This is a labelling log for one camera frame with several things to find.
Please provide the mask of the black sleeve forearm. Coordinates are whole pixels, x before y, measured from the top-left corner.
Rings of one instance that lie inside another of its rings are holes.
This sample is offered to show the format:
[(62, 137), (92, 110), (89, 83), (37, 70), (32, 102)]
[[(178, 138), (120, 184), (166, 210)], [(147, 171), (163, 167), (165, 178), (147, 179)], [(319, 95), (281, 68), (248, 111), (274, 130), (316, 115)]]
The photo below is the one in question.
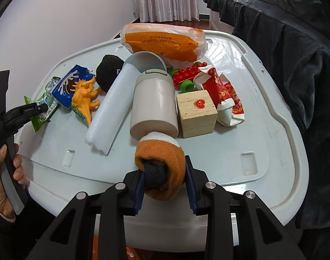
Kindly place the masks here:
[(30, 201), (15, 222), (0, 216), (0, 259), (26, 259), (55, 216)]

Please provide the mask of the person left hand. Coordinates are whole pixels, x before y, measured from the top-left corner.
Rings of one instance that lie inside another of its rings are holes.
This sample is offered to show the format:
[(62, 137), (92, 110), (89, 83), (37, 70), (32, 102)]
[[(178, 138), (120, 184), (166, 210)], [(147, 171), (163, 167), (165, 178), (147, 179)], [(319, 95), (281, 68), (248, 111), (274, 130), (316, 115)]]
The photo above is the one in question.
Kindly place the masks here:
[[(19, 151), (19, 145), (14, 144), (15, 147), (15, 157), (13, 159), (13, 165), (15, 167), (15, 172), (13, 174), (13, 178), (20, 184), (23, 185), (26, 182), (26, 176), (24, 175), (24, 169), (22, 166), (22, 158), (17, 152)], [(6, 157), (7, 146), (4, 144), (0, 148), (0, 167), (1, 163), (4, 162)], [(0, 216), (6, 221), (13, 223), (15, 222), (16, 216), (13, 209), (13, 205), (9, 201), (5, 190), (3, 188), (3, 184), (0, 178)]]

